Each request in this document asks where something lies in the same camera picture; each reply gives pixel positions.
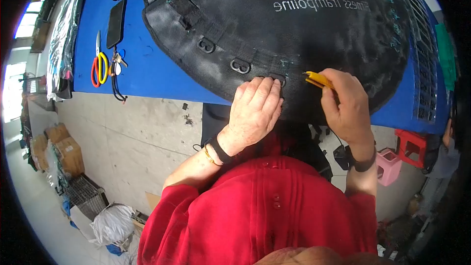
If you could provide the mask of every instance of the smartphone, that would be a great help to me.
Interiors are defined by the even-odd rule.
[[[121,42],[124,30],[124,12],[127,0],[121,0],[113,6],[108,21],[108,34],[106,36],[106,48],[110,49]]]

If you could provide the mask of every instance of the wire basket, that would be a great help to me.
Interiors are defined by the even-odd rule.
[[[103,188],[91,181],[85,174],[80,174],[79,177],[70,180],[64,190],[71,207],[77,206],[91,221],[109,204]]]

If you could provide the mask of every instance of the gold bracelet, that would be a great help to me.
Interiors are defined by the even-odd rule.
[[[204,153],[206,154],[206,156],[208,157],[209,159],[209,162],[211,162],[211,164],[215,164],[216,166],[218,167],[221,167],[222,165],[218,165],[214,162],[214,160],[211,158],[211,156],[209,156],[209,152],[208,152],[208,148],[206,147],[207,144],[204,145]]]

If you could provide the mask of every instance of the black cord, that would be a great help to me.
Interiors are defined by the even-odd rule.
[[[340,145],[343,146],[342,140],[340,140],[340,138],[337,136],[337,134],[335,134],[335,132],[333,132],[333,130],[331,128],[329,128],[329,129],[330,129],[330,131],[332,131],[332,133],[335,135],[335,137],[339,140]]]
[[[113,95],[115,96],[115,98],[120,102],[125,103],[128,96],[122,96],[118,89],[118,79],[116,75],[116,46],[113,47],[113,62],[111,66],[111,88],[113,89]]]
[[[203,148],[202,148],[201,145],[199,145],[199,144],[193,144],[193,149],[194,149],[195,151],[200,151],[200,150],[202,150]]]

